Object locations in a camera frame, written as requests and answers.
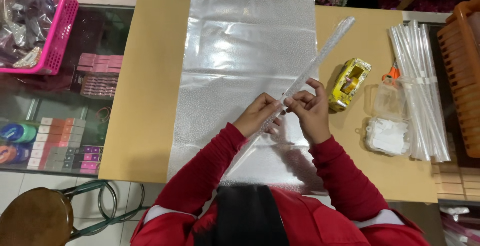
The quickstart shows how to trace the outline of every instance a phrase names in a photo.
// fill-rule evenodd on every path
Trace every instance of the person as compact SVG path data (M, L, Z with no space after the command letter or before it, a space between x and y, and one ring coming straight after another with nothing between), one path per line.
M307 84L315 95L300 91L284 103L299 118L317 175L336 210L315 198L265 185L217 188L242 145L281 106L262 93L170 179L139 221L131 245L429 245L417 225L388 208L330 134L323 85L313 78ZM198 218L214 189L215 199Z

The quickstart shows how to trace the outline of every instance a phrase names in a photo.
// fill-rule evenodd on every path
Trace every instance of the pink plastic basket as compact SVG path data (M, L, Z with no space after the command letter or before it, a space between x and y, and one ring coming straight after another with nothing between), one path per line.
M58 73L77 14L78 2L77 0L55 0L55 3L57 2L57 10L38 64L30 69L0 68L0 73L34 75L56 75Z

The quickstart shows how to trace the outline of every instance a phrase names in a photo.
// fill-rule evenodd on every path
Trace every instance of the clear plastic container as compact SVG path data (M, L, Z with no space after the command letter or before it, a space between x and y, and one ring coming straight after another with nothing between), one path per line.
M410 156L411 154L411 140L412 140L412 130L411 123L409 121L408 108L406 105L405 90L403 87L403 82L399 79L385 78L378 85L377 95L375 96L375 102L373 108L375 110L376 116L372 117L369 120L369 124L366 127L367 135L365 138L365 145L371 151L380 151L388 155L396 156ZM385 138L386 134L380 135L376 125L383 126L385 123L390 124L391 121L396 129L395 134L390 136L391 142L388 147L381 141L379 137ZM397 130L406 125L406 132L403 133L403 136L399 136Z

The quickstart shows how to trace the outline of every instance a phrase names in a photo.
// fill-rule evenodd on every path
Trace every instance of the orange scissors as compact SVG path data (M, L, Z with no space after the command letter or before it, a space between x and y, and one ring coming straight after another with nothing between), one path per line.
M381 77L381 80L384 81L385 78L397 79L399 76L400 76L399 67L397 66L397 62L395 61L395 62L393 63L392 68L390 68L390 71L389 71L387 74L384 74L384 75Z

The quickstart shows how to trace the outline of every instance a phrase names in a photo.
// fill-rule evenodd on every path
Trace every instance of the hand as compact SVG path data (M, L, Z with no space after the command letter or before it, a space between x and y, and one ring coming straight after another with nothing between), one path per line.
M232 123L233 126L241 132L241 134L249 138L256 133L262 123L275 111L280 108L281 104L279 100L275 100L272 96L263 92L260 94L248 107L243 114Z
M295 113L300 119L303 136L313 146L331 137L328 128L328 98L322 83L314 78L309 78L306 83L315 89L316 96L302 90L293 97L286 98L284 103L288 107L286 111Z

